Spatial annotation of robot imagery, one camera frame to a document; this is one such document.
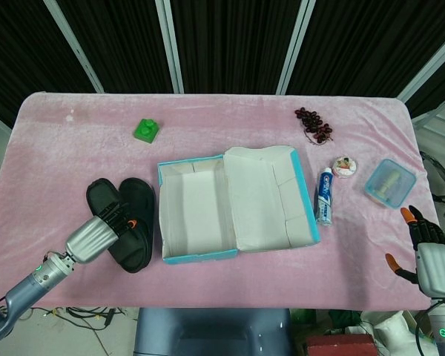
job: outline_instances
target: black slipper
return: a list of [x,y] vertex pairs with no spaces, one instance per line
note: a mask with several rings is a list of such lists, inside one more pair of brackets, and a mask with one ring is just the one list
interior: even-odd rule
[[86,197],[90,210],[99,214],[113,202],[122,205],[135,228],[126,231],[108,250],[115,261],[130,273],[140,271],[150,262],[153,244],[155,194],[151,187],[137,178],[126,179],[121,192],[105,178],[88,187]]
[[155,193],[146,182],[138,178],[127,178],[119,186],[123,201],[128,204],[130,220],[136,220],[134,230],[139,243],[145,247],[134,251],[125,258],[126,271],[139,271],[147,266],[151,259],[154,243]]

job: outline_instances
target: blue lid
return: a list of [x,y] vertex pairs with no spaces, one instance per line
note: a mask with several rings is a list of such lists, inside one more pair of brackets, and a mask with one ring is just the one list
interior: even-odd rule
[[391,159],[383,159],[371,175],[364,190],[389,208],[399,208],[414,187],[413,173]]

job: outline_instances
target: red box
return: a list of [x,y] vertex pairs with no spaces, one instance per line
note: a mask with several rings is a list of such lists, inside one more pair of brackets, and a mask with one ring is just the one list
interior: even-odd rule
[[306,338],[308,356],[378,356],[371,335],[342,334]]

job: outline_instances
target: floor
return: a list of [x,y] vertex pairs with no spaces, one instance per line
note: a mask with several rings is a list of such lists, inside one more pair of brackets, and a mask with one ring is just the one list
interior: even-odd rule
[[[435,156],[445,166],[445,139],[436,133],[419,130],[417,133],[419,148]],[[0,165],[3,160],[7,136],[0,135]],[[429,181],[436,194],[445,193],[445,185],[440,177],[426,166],[429,172]],[[441,227],[445,230],[445,205],[437,204],[438,218]],[[92,331],[79,329],[52,314],[41,310],[27,311],[16,324],[12,334],[0,342],[0,356],[105,356],[105,355],[132,355],[136,331],[137,309],[125,309],[124,314],[116,315],[112,324],[104,330],[97,332],[106,349],[102,349],[96,335]],[[90,320],[93,326],[100,327],[103,320]]]

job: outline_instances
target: robotic arm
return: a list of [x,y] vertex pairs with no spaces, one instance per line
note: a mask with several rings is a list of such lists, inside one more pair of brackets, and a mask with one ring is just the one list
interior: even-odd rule
[[[432,324],[438,353],[445,356],[445,234],[436,224],[424,219],[415,207],[409,206],[409,210],[402,208],[400,211],[409,226],[417,273],[402,269],[391,254],[386,255],[386,261],[394,273],[418,284],[422,293],[432,298],[432,306],[426,313]],[[415,336],[417,347],[423,356],[418,341],[419,331],[420,323],[415,330]]]
[[11,332],[25,311],[74,270],[75,263],[95,260],[133,227],[122,207],[113,203],[68,237],[65,253],[52,252],[49,258],[46,254],[43,263],[2,298],[7,304],[7,315],[0,311],[0,340]]

